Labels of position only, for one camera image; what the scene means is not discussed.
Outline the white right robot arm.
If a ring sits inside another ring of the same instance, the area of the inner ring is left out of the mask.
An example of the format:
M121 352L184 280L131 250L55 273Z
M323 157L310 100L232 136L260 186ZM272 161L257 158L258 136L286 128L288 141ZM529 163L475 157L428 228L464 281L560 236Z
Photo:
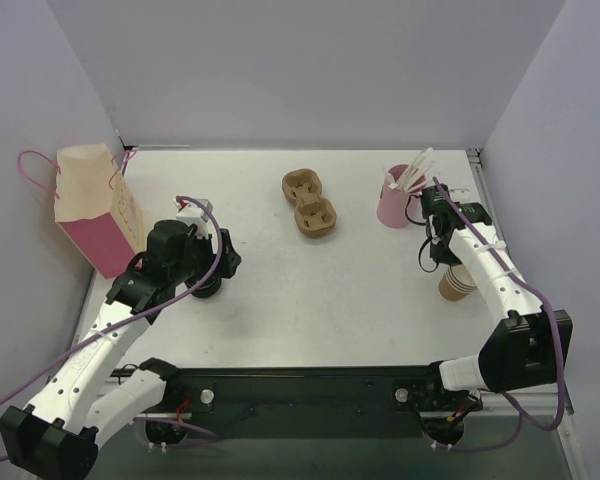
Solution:
M426 401L444 408L460 390L502 393L561 380L572 320L529 290L484 207L452 201L444 184L424 189L420 204L431 260L464 267L494 323L477 354L445 360L425 380Z

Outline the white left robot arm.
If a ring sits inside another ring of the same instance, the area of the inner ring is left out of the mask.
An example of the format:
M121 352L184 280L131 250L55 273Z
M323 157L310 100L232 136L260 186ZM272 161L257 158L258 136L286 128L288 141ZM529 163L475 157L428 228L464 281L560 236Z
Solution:
M8 460L42 479L83 479L99 450L144 410L181 403L177 367L150 359L105 396L99 394L127 350L177 299L181 284L217 292L241 262L230 233L202 234L193 222L161 220L112 283L91 329L69 351L52 380L24 408L0 418Z

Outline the pink straw holder cup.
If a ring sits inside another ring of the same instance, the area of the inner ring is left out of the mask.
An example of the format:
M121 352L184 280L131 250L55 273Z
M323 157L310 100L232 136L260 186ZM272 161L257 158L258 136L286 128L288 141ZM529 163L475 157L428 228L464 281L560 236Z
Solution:
M422 175L419 178L413 192L405 192L390 187L407 167L408 164L398 164L391 167L386 172L385 181L381 188L376 216L384 226L389 228L401 229L409 224L424 225L421 220L416 219L416 196L424 188L425 176Z

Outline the stack of brown paper cups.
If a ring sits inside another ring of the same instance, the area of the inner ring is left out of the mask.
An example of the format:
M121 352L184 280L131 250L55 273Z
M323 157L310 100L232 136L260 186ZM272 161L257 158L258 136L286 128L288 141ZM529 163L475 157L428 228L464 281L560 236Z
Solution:
M438 284L438 291L447 301L457 302L477 290L477 286L462 264L449 266Z

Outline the brown pulp cup carrier stack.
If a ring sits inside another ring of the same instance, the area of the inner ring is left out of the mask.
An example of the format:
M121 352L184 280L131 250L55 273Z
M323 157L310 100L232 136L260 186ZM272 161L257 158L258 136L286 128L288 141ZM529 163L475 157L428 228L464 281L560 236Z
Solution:
M319 238L335 228L337 214L322 195L322 183L314 170L288 172L282 179L282 191L294 207L294 220L303 235Z

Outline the pink paper gift bag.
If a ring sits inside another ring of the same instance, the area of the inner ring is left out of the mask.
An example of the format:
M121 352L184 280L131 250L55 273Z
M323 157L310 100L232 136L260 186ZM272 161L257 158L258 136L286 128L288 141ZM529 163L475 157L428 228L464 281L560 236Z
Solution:
M35 155L55 169L55 184L31 177L22 159ZM120 275L132 258L146 249L143 210L122 174L135 153L113 154L104 144L60 149L54 158L35 150L18 155L25 179L51 194L55 223L94 269L105 278Z

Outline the aluminium frame rail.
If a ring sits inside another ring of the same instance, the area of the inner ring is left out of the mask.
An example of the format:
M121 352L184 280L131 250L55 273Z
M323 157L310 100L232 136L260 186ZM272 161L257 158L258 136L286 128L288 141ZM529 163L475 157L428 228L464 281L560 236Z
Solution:
M474 180L477 185L477 189L483 205L490 214L493 224L496 228L498 237L504 239L504 235L498 223L498 219L495 213L495 207L492 204L491 196L488 191L485 176L482 170L482 163L480 159L480 149L470 148L466 151L466 155L471 165ZM519 285L523 293L528 293L533 299L540 301L540 307L546 311L549 315L549 333L550 333L550 345L556 348L553 354L554 360L556 361L556 385L557 385L557 407L554 419L550 423L542 423L537 420L529 412L527 412L512 395L505 394L505 399L518 411L524 418L530 423L535 425L537 428L544 431L551 431L558 428L561 424L565 414L565 407L567 406L567 391L564 379L564 367L565 359L568 353L569 342L564 343L560 339L559 327L558 327L558 316L555 312L554 307L550 303L549 299L540 292L537 288L532 287L520 273L514 274L514 283Z

